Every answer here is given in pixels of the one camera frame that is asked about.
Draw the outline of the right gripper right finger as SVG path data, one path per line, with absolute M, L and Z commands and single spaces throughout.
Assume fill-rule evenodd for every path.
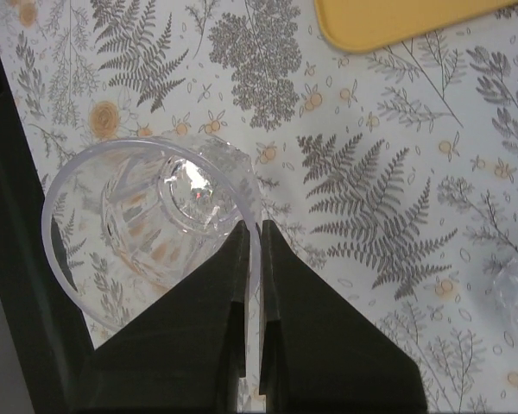
M 268 413 L 425 413 L 417 364 L 262 224 L 261 373 Z

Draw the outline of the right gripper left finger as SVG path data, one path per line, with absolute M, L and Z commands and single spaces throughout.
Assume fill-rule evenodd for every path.
M 85 361 L 74 413 L 234 413 L 246 370 L 250 233 L 220 249 Z

